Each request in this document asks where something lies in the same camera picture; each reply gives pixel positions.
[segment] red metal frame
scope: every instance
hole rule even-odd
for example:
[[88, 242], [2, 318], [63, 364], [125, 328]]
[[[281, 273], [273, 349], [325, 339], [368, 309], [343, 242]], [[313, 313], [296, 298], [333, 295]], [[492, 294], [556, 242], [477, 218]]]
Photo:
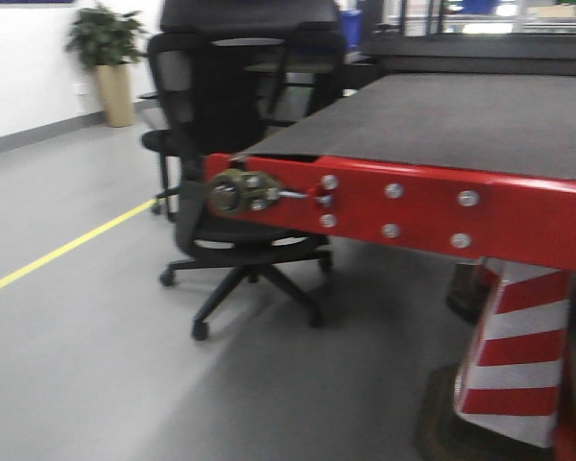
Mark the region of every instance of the red metal frame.
[[[225, 154], [210, 156], [207, 175], [227, 169], [229, 159]], [[249, 157], [247, 168], [276, 176], [286, 187], [306, 192], [308, 200], [282, 199], [239, 219], [446, 255], [493, 256], [576, 271], [576, 181], [328, 156], [314, 161]], [[315, 200], [328, 193], [320, 187], [325, 175], [339, 180], [330, 192], [330, 207]], [[389, 183], [401, 184], [403, 196], [386, 197]], [[458, 195], [466, 190], [479, 195], [476, 206], [459, 205]], [[337, 218], [335, 227], [322, 226], [325, 214]], [[399, 226], [397, 238], [382, 234], [387, 224]], [[452, 246], [450, 239], [456, 233], [468, 234], [471, 244], [463, 249]]]

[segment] table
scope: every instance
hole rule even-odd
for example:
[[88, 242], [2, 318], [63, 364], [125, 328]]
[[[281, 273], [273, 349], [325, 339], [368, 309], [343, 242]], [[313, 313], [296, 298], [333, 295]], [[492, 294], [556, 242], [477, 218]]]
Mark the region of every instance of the table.
[[553, 431], [576, 272], [576, 77], [390, 75], [245, 153], [211, 156], [207, 174], [230, 166], [251, 195], [240, 219], [491, 256], [454, 411], [533, 459], [554, 445], [571, 459]]

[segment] red and white striped cone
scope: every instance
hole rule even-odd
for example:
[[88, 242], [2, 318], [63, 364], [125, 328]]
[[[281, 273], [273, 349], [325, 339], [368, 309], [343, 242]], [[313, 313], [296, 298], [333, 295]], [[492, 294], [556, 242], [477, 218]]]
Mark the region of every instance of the red and white striped cone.
[[461, 262], [454, 267], [445, 303], [466, 322], [476, 325], [484, 310], [491, 287], [497, 279], [494, 264], [485, 257], [475, 263]]
[[485, 268], [492, 292], [457, 375], [455, 413], [549, 448], [562, 381], [569, 273], [496, 259]]

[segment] plant pot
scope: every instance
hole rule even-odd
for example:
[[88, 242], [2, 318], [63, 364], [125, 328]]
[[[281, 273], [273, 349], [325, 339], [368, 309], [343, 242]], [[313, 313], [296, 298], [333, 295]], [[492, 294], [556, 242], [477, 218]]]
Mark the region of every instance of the plant pot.
[[97, 65], [96, 80], [100, 88], [107, 123], [111, 127], [128, 127], [134, 123], [128, 65]]

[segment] gray baseboard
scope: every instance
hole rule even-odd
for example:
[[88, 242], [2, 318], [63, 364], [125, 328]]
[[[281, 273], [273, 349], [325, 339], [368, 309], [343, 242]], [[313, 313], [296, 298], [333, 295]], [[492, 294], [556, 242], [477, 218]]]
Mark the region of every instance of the gray baseboard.
[[[156, 101], [138, 101], [134, 103], [134, 109], [139, 112], [144, 109], [152, 108], [155, 105]], [[103, 123], [105, 123], [104, 114], [102, 112], [93, 112], [79, 117], [61, 120], [60, 122], [51, 123], [42, 127], [32, 128], [23, 132], [0, 136], [0, 154], [19, 147], [44, 141], [45, 139], [72, 133], [76, 130], [93, 127], [94, 125], [101, 125]]]

